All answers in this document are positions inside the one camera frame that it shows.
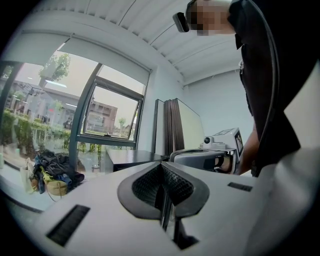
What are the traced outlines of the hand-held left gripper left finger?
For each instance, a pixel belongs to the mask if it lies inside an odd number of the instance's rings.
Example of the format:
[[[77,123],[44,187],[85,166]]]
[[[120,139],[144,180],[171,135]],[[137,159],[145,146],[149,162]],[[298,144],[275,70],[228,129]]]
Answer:
[[[118,200],[122,180],[153,166],[152,162],[141,164],[86,181],[24,228],[25,233],[50,256],[175,255],[175,244],[159,221],[136,218]],[[89,211],[65,246],[60,246],[47,234],[77,205]]]

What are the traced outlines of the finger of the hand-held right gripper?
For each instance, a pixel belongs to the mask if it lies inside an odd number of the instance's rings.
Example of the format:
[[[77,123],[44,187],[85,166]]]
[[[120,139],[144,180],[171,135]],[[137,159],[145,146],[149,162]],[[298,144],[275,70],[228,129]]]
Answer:
[[[213,171],[215,168],[215,153],[206,149],[177,150],[171,153],[170,162],[195,169]]]

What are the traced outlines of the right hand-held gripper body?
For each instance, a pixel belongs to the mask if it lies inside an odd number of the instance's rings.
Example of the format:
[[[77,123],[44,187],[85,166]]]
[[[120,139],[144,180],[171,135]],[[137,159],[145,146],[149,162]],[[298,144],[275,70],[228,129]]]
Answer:
[[[231,154],[232,170],[230,173],[234,174],[237,171],[244,144],[239,128],[235,127],[221,130],[211,136],[205,136],[200,148]]]

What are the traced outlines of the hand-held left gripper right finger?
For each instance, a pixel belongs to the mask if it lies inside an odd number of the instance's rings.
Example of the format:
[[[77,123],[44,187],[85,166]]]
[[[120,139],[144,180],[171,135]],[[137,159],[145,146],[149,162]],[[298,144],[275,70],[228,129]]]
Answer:
[[[206,184],[209,194],[201,209],[180,219],[185,249],[168,241],[164,256],[246,256],[250,232],[259,213],[259,180],[248,175],[209,172],[174,163],[164,167],[185,179]]]

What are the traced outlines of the person's right hand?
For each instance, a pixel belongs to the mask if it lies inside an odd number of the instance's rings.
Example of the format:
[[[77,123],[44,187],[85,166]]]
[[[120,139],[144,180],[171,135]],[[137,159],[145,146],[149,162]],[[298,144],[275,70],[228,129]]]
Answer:
[[[233,158],[231,155],[224,155],[215,158],[214,171],[229,174],[232,171]]]

